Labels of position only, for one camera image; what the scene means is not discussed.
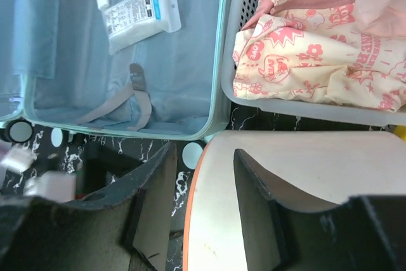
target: suitcase zipper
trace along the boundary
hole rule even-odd
[[[0,98],[0,103],[21,103],[23,99],[19,96],[11,96],[7,98]]]
[[[354,1],[355,0],[290,0],[275,6],[270,13],[271,15],[275,15],[281,11],[292,9],[329,9],[352,4]]]

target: light blue suitcase lining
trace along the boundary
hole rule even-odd
[[[21,105],[15,98],[21,96],[23,81],[28,119],[131,136],[134,132],[128,128],[140,116],[135,98],[81,127],[72,123],[125,87],[129,64],[136,62],[145,71],[153,106],[151,119],[140,132],[146,137],[188,136],[207,124],[216,98],[212,85],[223,44],[225,0],[178,0],[180,31],[162,32],[114,56],[108,55],[96,0],[1,1],[6,14],[0,23],[0,116],[18,112]]]

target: orange trim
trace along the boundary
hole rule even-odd
[[[183,230],[184,231],[184,233],[183,233],[183,255],[182,255],[183,256],[183,263],[182,263],[183,271],[188,271],[190,216],[192,214],[193,197],[195,195],[197,177],[199,176],[200,166],[202,165],[202,161],[203,161],[204,155],[207,152],[207,148],[209,147],[209,144],[210,144],[210,142],[207,143],[206,147],[204,147],[204,150],[197,163],[195,173],[193,174],[192,183],[190,184],[188,203],[186,205],[185,228]]]

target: black marble floor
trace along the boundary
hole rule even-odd
[[[61,154],[63,161],[60,165],[61,171],[73,173],[77,165],[82,161],[82,146],[69,145],[62,149],[56,149],[50,142],[51,129],[44,126],[34,126],[35,135],[30,142],[25,143],[26,149],[31,149],[39,156],[48,156],[54,153]],[[232,105],[230,123],[227,129],[233,130],[272,130],[272,131],[335,131],[335,130],[382,130],[375,126],[357,124],[346,124],[340,122],[329,122],[323,120],[309,119],[305,117],[286,116],[263,112],[259,109]],[[154,155],[164,144],[165,140],[133,139],[107,136],[88,136],[85,141],[98,141],[119,154],[130,155],[143,162]],[[179,142],[181,149],[185,145]],[[16,175],[7,172],[3,187],[17,194],[22,194],[25,181],[33,176],[40,175],[37,169],[32,168],[23,175]],[[188,189],[192,181],[193,171],[188,169],[181,160],[178,161],[178,177],[176,180],[176,193],[174,195],[172,230],[183,228],[185,221],[185,210],[188,197]],[[182,237],[170,240],[167,256],[166,270],[182,270]]]

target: plastic basket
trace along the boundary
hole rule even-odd
[[[221,87],[231,101],[239,105],[257,107],[266,112],[325,119],[328,121],[372,126],[385,126],[388,124],[406,125],[406,107],[403,107],[396,113],[390,113],[380,110],[287,101],[276,98],[262,100],[236,98],[233,91],[235,63],[232,58],[235,36],[229,34],[237,33],[241,29],[248,19],[253,16],[257,5],[258,0],[232,0],[231,3],[225,42],[225,56],[221,70]]]

